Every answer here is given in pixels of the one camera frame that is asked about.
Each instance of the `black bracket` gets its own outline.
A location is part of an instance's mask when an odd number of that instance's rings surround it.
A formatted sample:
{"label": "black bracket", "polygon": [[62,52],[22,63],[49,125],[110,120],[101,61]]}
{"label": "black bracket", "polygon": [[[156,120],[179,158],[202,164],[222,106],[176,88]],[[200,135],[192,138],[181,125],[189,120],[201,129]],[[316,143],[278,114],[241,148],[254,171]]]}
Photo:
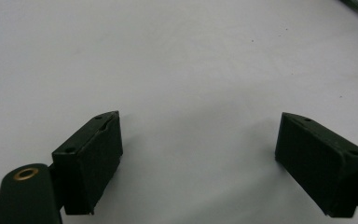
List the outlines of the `black bracket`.
{"label": "black bracket", "polygon": [[358,206],[358,146],[312,119],[283,113],[276,160],[330,217]]}
{"label": "black bracket", "polygon": [[94,117],[53,153],[53,163],[8,173],[0,188],[0,224],[62,223],[94,214],[123,154],[118,111]]}

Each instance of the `screw hole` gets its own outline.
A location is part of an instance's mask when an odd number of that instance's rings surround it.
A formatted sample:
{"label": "screw hole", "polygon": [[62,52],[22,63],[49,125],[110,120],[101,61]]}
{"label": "screw hole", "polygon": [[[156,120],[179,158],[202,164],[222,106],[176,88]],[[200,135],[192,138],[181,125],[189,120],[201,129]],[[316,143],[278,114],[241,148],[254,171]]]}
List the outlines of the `screw hole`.
{"label": "screw hole", "polygon": [[358,151],[351,150],[350,153],[351,153],[353,156],[358,156]]}
{"label": "screw hole", "polygon": [[100,132],[105,131],[107,128],[107,122],[100,128]]}
{"label": "screw hole", "polygon": [[75,147],[68,147],[68,148],[65,149],[65,152],[66,153],[71,153],[71,152],[74,152],[75,150],[76,150]]}
{"label": "screw hole", "polygon": [[39,170],[36,168],[26,168],[17,172],[13,178],[17,181],[22,181],[37,175],[37,173],[39,173]]}

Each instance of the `white table surface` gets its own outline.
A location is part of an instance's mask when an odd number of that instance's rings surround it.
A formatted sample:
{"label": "white table surface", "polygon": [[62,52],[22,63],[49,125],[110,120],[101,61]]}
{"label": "white table surface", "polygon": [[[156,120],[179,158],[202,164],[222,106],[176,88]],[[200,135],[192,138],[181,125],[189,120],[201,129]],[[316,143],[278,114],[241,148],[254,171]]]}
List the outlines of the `white table surface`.
{"label": "white table surface", "polygon": [[119,110],[95,216],[63,223],[358,223],[274,160],[281,113],[358,145],[358,16],[336,0],[0,0],[0,181]]}

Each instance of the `black plastic block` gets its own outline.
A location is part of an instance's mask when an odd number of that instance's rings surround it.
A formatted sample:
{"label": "black plastic block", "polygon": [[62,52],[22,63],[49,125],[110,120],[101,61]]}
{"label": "black plastic block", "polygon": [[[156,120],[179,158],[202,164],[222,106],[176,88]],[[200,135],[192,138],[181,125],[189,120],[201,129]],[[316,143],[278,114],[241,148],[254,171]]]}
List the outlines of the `black plastic block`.
{"label": "black plastic block", "polygon": [[30,164],[8,173],[0,188],[0,224],[60,224],[50,173]]}
{"label": "black plastic block", "polygon": [[353,216],[358,146],[314,120],[283,113],[275,156],[325,214]]}
{"label": "black plastic block", "polygon": [[94,117],[52,153],[66,214],[94,213],[122,154],[118,111]]}

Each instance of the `brass insert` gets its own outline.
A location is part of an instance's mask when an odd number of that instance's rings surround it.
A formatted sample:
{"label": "brass insert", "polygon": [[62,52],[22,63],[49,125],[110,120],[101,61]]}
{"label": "brass insert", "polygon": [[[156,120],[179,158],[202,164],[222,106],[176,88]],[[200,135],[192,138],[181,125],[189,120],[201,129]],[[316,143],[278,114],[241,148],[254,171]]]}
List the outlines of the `brass insert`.
{"label": "brass insert", "polygon": [[36,168],[33,167],[25,168],[23,170],[18,171],[13,178],[15,180],[22,181],[22,180],[29,179],[34,175],[37,175],[37,173],[39,173],[39,170]]}

